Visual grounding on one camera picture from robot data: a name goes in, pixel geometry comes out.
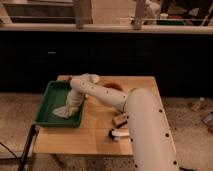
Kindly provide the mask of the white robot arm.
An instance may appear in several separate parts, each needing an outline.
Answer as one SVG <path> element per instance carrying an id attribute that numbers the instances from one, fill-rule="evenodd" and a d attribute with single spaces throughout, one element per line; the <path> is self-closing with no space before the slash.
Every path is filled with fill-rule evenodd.
<path id="1" fill-rule="evenodd" d="M 146 88 L 119 91 L 92 83 L 89 74 L 70 81 L 69 99 L 75 103 L 85 94 L 127 115 L 134 171 L 179 171 L 172 133 L 162 103 Z"/>

